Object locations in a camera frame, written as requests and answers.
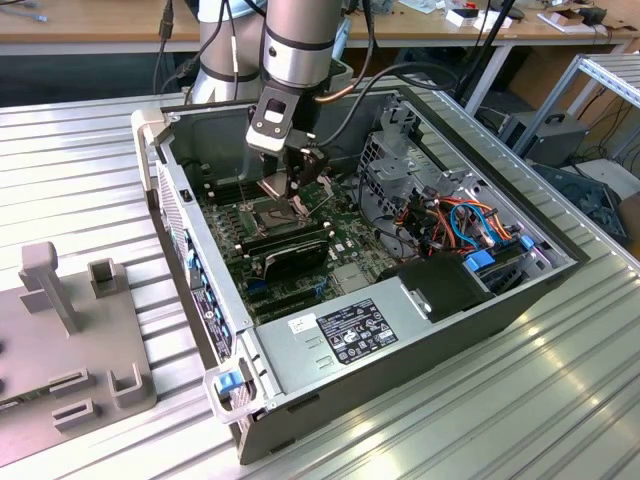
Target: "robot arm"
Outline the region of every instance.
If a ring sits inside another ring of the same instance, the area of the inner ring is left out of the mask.
[[[264,0],[256,3],[266,4]],[[270,0],[266,18],[255,14],[244,0],[229,0],[229,6],[236,30],[237,63],[223,0],[201,2],[202,42],[218,27],[221,13],[222,26],[200,58],[193,102],[234,99],[237,73],[237,98],[259,96],[247,143],[280,155],[294,123],[306,131],[315,124],[318,106],[313,97],[325,90],[342,0]]]

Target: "blue connector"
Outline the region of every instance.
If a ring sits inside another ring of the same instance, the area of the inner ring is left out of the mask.
[[[527,250],[531,250],[536,244],[536,242],[534,242],[533,239],[527,235],[520,236],[520,243]]]
[[[187,252],[187,268],[193,268],[196,261],[196,252],[194,250],[189,250]]]
[[[467,259],[464,261],[464,263],[471,269],[472,272],[477,272],[481,268],[495,263],[495,259],[486,250],[479,250],[467,255]]]
[[[216,378],[215,385],[218,393],[220,395],[224,395],[225,393],[229,393],[231,390],[235,390],[236,388],[243,386],[244,378],[242,377],[242,373],[234,370],[218,376],[218,378]]]

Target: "metal rack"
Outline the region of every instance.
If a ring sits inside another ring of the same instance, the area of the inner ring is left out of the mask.
[[[573,59],[569,68],[567,68],[560,81],[544,101],[529,127],[513,146],[514,153],[522,155],[525,147],[529,145],[544,119],[547,118],[558,99],[565,93],[580,72],[589,75],[594,82],[593,85],[599,83],[624,98],[636,108],[640,108],[640,55],[578,55]],[[576,99],[570,109],[571,113],[575,112],[579,105],[586,100],[586,96],[592,91],[590,87],[588,86]],[[639,133],[640,127],[616,148],[613,152],[613,157],[617,157]]]

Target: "power supply label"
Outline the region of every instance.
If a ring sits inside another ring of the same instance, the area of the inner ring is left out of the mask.
[[[343,365],[398,341],[389,323],[370,298],[319,317],[317,322],[338,361]]]

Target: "wooden desk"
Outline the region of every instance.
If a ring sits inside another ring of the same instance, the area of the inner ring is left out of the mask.
[[[616,9],[612,9],[612,11],[615,11],[617,17],[627,18],[627,16],[623,16],[625,9],[620,6],[620,3],[619,0],[597,1],[597,4],[603,5],[603,8],[609,8],[609,4],[615,6]],[[640,10],[640,6],[634,6],[633,8]],[[594,41],[596,44],[620,44],[638,36],[638,32],[628,30],[615,32],[611,40],[608,40],[607,35],[603,34],[594,37],[594,32],[567,35],[540,20],[537,17],[540,10],[525,9],[524,12],[526,17],[521,22],[514,22],[510,28],[503,29],[498,34],[494,42],[495,45],[590,45]],[[445,15],[442,11],[436,10],[425,15],[396,3],[392,14],[376,16],[376,39],[380,46],[384,47],[436,46],[439,42],[447,46],[472,45],[475,43],[478,37],[478,30],[473,27],[458,28],[451,22],[446,21],[444,17]],[[354,13],[351,15],[351,19],[353,24],[350,35],[351,41],[348,46],[366,46],[367,28],[364,15]]]
[[[1,55],[55,55],[74,53],[157,52],[158,23],[165,0],[39,0],[39,11],[49,17],[46,23],[0,13]],[[639,18],[636,0],[598,0],[624,18]],[[195,51],[199,48],[197,20],[183,0],[174,1],[173,37],[166,51]],[[495,80],[509,52],[518,45],[614,44],[622,52],[637,33],[620,31],[609,39],[593,33],[566,35],[536,17],[538,11],[525,11],[526,18],[501,32],[496,39],[491,62],[469,99],[466,109],[474,114]],[[354,13],[348,47],[365,47],[367,32],[364,15]],[[376,17],[376,38],[383,47],[438,47],[473,45],[478,31],[456,28],[445,21],[441,11],[429,15],[396,4],[393,14]]]
[[[165,0],[37,1],[42,5],[38,13],[49,18],[46,23],[0,12],[0,55],[158,50]],[[195,51],[200,39],[198,20],[183,0],[173,3],[173,35],[167,51]]]
[[[639,18],[638,15],[635,17],[630,15],[640,10],[635,0],[598,0],[597,5],[610,9],[609,15],[616,18]],[[466,103],[465,110],[469,114],[474,115],[480,107],[511,49],[515,46],[611,44],[614,45],[612,52],[622,53],[639,34],[629,30],[619,30],[615,31],[611,38],[596,32],[567,35],[539,19],[537,14],[540,10],[525,9],[524,12],[525,18],[521,22],[514,22],[511,27],[498,34],[494,42],[497,48],[491,61]],[[353,25],[347,46],[364,47],[367,44],[364,15],[355,13],[351,18]],[[444,19],[444,13],[441,11],[425,15],[399,3],[394,5],[392,14],[376,17],[375,29],[376,39],[382,47],[468,46],[475,44],[478,38],[478,30],[473,27],[456,27]],[[585,90],[582,103],[588,94],[589,92]]]

